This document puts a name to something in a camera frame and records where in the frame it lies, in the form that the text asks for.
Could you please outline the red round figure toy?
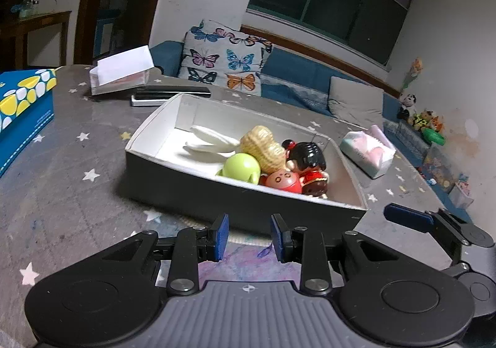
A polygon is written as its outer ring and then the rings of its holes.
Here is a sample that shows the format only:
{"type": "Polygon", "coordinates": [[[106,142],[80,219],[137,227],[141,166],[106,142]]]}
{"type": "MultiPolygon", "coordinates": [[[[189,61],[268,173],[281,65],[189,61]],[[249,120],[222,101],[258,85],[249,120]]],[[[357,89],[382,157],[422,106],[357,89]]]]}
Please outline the red round figure toy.
{"type": "Polygon", "coordinates": [[[278,170],[269,175],[261,175],[259,185],[294,194],[302,194],[299,175],[286,169],[278,170]]]}

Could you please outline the black-haired girl doll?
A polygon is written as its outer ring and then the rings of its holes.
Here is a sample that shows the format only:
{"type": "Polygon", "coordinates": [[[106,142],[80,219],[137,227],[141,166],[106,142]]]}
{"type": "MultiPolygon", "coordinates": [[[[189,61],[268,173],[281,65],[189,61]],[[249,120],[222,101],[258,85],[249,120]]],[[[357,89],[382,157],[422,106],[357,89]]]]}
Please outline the black-haired girl doll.
{"type": "Polygon", "coordinates": [[[286,168],[298,174],[302,194],[327,199],[329,174],[326,159],[315,142],[285,140],[281,146],[286,151],[286,168]]]}

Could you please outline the green alien toy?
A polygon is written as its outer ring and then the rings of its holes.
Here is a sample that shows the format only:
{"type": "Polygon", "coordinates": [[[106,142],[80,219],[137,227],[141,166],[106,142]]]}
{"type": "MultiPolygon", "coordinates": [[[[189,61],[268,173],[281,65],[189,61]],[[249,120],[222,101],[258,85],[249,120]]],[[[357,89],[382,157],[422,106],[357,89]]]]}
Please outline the green alien toy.
{"type": "Polygon", "coordinates": [[[250,154],[237,153],[225,161],[217,175],[246,183],[258,184],[261,167],[259,162],[250,154]]]}

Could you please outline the white plush rabbit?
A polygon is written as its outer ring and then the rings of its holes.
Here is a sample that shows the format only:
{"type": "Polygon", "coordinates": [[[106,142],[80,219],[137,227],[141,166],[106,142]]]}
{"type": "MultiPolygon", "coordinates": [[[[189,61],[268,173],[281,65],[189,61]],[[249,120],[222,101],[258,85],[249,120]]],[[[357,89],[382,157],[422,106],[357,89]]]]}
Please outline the white plush rabbit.
{"type": "Polygon", "coordinates": [[[205,126],[192,126],[191,133],[195,139],[187,141],[185,148],[195,152],[231,153],[235,152],[241,144],[239,140],[205,126]]]}

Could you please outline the tan peanut toy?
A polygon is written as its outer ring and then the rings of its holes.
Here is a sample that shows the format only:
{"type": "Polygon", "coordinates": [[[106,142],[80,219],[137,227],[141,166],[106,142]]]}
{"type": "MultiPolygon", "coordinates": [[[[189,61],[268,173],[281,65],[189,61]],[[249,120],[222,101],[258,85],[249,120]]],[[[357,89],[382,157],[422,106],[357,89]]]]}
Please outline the tan peanut toy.
{"type": "Polygon", "coordinates": [[[240,149],[253,156],[265,174],[285,168],[286,150],[274,140],[272,132],[265,126],[255,126],[244,134],[240,140],[240,149]]]}

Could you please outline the pile of floor toys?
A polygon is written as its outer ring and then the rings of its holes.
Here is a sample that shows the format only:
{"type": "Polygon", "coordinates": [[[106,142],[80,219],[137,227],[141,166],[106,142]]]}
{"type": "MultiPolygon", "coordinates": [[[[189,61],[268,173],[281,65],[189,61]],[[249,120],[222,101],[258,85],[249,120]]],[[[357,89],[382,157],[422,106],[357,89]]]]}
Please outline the pile of floor toys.
{"type": "Polygon", "coordinates": [[[404,76],[399,96],[400,107],[397,118],[400,121],[398,138],[414,149],[415,156],[422,161],[420,173],[448,195],[451,203],[466,209],[473,203],[468,177],[450,162],[442,148],[446,138],[443,135],[444,122],[435,111],[416,109],[416,95],[408,91],[410,84],[423,70],[423,62],[417,58],[404,76]]]}

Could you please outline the grey white cardboard tray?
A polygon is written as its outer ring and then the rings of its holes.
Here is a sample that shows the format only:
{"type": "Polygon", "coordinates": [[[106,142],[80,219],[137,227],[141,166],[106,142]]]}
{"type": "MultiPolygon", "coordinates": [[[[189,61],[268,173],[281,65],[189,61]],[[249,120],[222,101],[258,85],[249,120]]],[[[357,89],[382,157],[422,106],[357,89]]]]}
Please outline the grey white cardboard tray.
{"type": "Polygon", "coordinates": [[[290,226],[329,238],[366,213],[363,192],[337,144],[292,122],[179,94],[158,107],[125,148],[130,198],[243,231],[290,226]]]}

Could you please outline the pastel tissue pack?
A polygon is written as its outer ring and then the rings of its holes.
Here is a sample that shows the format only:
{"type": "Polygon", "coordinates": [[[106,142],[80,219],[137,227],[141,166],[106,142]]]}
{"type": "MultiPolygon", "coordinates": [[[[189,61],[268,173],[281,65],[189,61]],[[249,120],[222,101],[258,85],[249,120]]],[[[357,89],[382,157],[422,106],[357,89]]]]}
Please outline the pastel tissue pack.
{"type": "Polygon", "coordinates": [[[377,125],[366,131],[349,131],[340,142],[340,151],[372,179],[386,174],[396,154],[396,148],[377,125]]]}

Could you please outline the grey cushion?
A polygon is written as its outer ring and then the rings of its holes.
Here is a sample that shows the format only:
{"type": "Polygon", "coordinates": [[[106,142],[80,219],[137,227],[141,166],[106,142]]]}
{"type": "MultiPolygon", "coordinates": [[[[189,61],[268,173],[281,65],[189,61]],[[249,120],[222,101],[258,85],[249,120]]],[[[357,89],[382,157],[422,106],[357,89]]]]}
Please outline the grey cushion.
{"type": "Polygon", "coordinates": [[[332,76],[328,98],[330,113],[356,126],[383,128],[383,90],[332,76]]]}

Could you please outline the black flat box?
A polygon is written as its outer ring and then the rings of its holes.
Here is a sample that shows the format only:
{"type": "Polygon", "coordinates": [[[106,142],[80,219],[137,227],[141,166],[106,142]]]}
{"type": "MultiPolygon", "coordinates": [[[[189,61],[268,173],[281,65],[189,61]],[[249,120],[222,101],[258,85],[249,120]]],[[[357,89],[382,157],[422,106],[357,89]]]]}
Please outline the black flat box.
{"type": "Polygon", "coordinates": [[[210,98],[211,91],[204,86],[189,85],[149,85],[138,88],[130,97],[133,107],[158,107],[168,99],[187,94],[203,98],[210,98]]]}

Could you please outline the white paper card holder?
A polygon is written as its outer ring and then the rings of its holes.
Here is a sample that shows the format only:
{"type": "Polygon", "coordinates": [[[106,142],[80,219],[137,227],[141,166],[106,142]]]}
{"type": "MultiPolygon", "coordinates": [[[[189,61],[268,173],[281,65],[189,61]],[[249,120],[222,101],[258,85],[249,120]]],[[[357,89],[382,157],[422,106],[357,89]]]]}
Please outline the white paper card holder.
{"type": "Polygon", "coordinates": [[[98,60],[89,71],[91,95],[131,90],[147,85],[155,67],[148,46],[136,47],[98,60]]]}

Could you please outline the butterfly print pillow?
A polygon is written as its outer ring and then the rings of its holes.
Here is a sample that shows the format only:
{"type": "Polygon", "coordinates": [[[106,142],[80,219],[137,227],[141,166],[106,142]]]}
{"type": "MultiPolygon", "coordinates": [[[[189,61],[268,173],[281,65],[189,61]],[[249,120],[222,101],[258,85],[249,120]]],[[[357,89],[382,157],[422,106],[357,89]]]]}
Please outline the butterfly print pillow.
{"type": "Polygon", "coordinates": [[[263,37],[203,20],[186,33],[178,77],[227,90],[261,95],[261,71],[272,53],[263,37]]]}

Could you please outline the blue yellow tissue box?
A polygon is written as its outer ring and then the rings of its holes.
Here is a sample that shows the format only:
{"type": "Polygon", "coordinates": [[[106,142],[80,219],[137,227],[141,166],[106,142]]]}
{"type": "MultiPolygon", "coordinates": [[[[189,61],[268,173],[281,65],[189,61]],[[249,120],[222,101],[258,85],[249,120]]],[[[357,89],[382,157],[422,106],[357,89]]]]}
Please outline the blue yellow tissue box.
{"type": "Polygon", "coordinates": [[[15,158],[54,118],[53,68],[4,72],[1,81],[0,171],[15,158]]]}

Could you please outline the wooden side table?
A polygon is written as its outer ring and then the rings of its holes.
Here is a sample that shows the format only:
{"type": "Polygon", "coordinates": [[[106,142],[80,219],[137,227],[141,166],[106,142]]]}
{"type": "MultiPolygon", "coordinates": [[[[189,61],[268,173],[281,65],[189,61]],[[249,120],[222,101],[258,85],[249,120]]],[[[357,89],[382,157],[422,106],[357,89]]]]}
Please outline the wooden side table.
{"type": "Polygon", "coordinates": [[[1,71],[40,68],[35,55],[58,39],[58,63],[67,64],[67,44],[71,11],[31,15],[1,20],[1,71]]]}

